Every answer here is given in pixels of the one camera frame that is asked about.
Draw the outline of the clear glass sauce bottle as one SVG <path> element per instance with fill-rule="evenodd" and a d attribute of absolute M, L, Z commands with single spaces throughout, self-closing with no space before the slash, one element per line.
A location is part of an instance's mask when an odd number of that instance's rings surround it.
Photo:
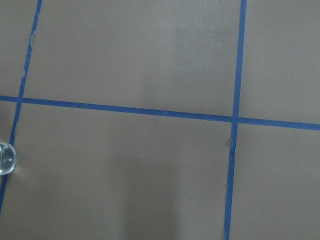
<path fill-rule="evenodd" d="M 0 175 L 4 176 L 11 173 L 18 162 L 15 148 L 6 142 L 0 143 Z"/>

